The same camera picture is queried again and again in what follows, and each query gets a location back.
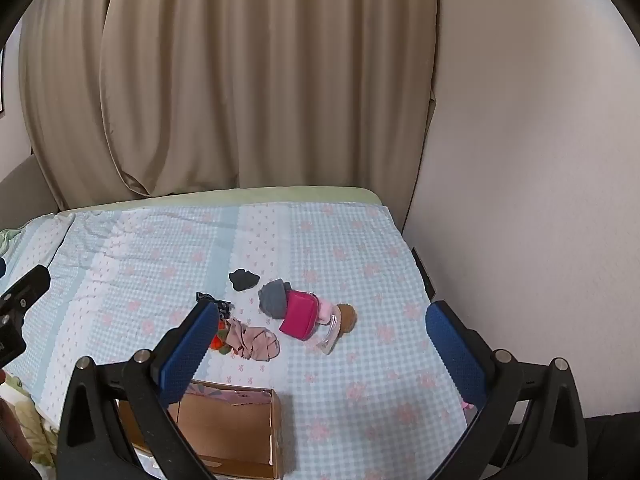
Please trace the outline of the beige headboard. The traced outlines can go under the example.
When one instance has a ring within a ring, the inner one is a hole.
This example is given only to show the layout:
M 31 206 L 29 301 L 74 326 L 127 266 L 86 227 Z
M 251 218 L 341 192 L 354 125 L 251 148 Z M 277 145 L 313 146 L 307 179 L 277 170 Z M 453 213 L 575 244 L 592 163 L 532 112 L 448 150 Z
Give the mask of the beige headboard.
M 32 219 L 60 211 L 34 155 L 0 184 L 0 229 L 17 229 Z

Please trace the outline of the grey fluffy sock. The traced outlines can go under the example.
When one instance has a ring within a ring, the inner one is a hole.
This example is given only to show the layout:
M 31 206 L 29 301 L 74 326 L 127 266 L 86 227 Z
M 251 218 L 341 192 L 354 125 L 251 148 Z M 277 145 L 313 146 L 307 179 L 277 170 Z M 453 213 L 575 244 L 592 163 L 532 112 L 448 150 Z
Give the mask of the grey fluffy sock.
M 259 310 L 270 318 L 283 320 L 286 310 L 288 310 L 288 292 L 290 290 L 291 284 L 283 281 L 282 278 L 265 284 L 258 292 Z

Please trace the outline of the dusty pink strap garment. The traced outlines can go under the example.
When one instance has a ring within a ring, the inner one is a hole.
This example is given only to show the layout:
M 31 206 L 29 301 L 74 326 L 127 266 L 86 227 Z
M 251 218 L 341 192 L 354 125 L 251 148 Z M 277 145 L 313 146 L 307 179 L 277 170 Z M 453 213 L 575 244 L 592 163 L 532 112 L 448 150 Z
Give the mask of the dusty pink strap garment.
M 224 342 L 246 360 L 269 362 L 280 354 L 280 342 L 273 332 L 263 327 L 247 326 L 236 318 L 228 321 Z

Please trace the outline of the orange pompom toy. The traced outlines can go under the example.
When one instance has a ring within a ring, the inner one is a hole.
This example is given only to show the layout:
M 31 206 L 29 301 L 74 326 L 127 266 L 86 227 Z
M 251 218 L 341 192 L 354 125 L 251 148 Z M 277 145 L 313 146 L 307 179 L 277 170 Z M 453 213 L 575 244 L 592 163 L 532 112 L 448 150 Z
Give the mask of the orange pompom toy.
M 209 344 L 209 349 L 217 351 L 225 356 L 231 351 L 231 347 L 227 344 L 227 337 L 229 333 L 229 323 L 227 320 L 220 320 L 218 322 L 217 333 Z

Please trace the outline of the pink knit cloth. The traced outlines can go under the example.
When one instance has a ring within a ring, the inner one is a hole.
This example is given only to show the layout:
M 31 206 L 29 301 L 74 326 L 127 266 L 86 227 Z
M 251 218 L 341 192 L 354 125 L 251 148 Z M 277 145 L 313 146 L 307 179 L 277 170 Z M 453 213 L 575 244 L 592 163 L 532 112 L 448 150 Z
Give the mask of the pink knit cloth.
M 334 304 L 331 301 L 325 300 L 322 298 L 318 299 L 319 310 L 318 310 L 318 323 L 320 325 L 328 325 L 331 323 L 331 318 L 333 315 Z

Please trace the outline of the black scrunchie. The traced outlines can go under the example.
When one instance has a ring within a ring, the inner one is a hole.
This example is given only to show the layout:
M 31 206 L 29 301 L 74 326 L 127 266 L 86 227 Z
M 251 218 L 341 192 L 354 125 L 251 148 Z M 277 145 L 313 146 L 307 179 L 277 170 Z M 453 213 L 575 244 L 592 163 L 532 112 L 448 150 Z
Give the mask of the black scrunchie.
M 259 275 L 245 269 L 236 269 L 228 275 L 228 278 L 236 292 L 254 288 L 260 281 Z

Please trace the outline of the floral green blanket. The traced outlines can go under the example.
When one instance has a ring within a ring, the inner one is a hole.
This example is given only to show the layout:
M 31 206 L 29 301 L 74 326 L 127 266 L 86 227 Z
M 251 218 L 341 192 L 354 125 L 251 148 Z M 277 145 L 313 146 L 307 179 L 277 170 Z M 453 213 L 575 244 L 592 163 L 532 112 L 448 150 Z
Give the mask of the floral green blanket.
M 53 474 L 58 455 L 58 430 L 40 414 L 17 377 L 2 376 L 1 399 L 1 415 L 8 416 L 10 436 L 17 449 L 40 474 Z

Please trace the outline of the magenta pouch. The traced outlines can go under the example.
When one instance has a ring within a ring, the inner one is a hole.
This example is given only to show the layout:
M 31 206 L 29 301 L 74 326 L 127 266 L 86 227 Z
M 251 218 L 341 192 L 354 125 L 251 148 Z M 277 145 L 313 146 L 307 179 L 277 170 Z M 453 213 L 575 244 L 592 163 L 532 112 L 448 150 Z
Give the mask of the magenta pouch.
M 289 290 L 286 294 L 286 311 L 279 327 L 280 332 L 306 341 L 317 325 L 319 310 L 319 299 L 316 296 L 309 292 Z

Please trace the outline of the green mattress sheet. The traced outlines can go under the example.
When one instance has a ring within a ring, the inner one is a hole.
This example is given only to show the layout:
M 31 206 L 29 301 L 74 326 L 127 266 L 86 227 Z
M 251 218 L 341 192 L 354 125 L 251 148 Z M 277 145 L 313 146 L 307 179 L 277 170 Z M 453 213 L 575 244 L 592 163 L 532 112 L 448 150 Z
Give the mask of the green mattress sheet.
M 143 207 L 209 207 L 277 202 L 382 204 L 378 196 L 366 188 L 295 185 L 274 186 L 273 188 L 229 188 L 228 190 L 150 197 L 143 200 L 125 200 L 124 202 L 66 210 L 66 214 Z

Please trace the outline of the brown knit slipper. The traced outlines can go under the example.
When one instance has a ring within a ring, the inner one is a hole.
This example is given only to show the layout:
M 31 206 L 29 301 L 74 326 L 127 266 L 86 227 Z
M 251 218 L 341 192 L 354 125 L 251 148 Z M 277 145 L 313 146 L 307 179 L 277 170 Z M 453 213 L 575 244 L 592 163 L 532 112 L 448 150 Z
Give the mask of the brown knit slipper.
M 329 333 L 326 334 L 317 348 L 326 356 L 334 349 L 341 336 L 350 333 L 357 323 L 357 312 L 350 304 L 337 304 L 332 307 Z

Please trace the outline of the cardboard box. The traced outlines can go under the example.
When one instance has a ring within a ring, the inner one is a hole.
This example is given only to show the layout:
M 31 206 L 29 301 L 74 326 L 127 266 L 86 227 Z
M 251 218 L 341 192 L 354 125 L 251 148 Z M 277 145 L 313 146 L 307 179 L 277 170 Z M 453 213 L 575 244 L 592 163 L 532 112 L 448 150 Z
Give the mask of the cardboard box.
M 194 380 L 168 413 L 215 477 L 283 477 L 281 407 L 274 390 Z

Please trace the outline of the blue checkered floral bedspread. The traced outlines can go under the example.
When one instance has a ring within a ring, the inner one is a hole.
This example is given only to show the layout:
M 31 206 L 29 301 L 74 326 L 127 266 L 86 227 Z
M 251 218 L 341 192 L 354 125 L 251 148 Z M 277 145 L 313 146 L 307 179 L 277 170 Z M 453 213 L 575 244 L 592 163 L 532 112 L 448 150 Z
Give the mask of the blue checkered floral bedspread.
M 277 330 L 258 292 L 228 275 L 282 278 L 332 304 L 355 328 L 326 356 L 321 338 L 280 337 L 267 363 L 209 353 L 198 378 L 267 387 L 282 405 L 291 479 L 425 479 L 465 430 L 459 393 L 428 338 L 428 304 L 411 252 L 382 206 L 275 203 L 74 212 L 47 266 L 49 291 L 27 312 L 26 351 L 10 364 L 57 425 L 76 360 L 128 359 L 152 348 L 197 292 L 236 318 Z

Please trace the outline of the pillow in checkered case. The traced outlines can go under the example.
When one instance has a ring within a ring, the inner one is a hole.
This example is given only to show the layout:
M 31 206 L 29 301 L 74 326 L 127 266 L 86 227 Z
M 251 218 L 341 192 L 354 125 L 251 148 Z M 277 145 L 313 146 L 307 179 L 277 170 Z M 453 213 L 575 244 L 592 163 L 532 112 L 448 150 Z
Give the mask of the pillow in checkered case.
M 9 288 L 37 264 L 48 266 L 75 220 L 74 214 L 45 214 L 19 229 L 1 232 L 1 258 L 6 274 L 1 289 Z

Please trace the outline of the beige curtain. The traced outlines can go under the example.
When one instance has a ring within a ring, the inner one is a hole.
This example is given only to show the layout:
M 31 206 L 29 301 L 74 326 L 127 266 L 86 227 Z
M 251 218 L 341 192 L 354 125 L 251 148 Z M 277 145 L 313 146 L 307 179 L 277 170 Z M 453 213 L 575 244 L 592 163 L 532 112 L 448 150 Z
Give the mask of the beige curtain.
M 220 188 L 368 188 L 408 212 L 437 0 L 34 0 L 20 77 L 61 208 Z

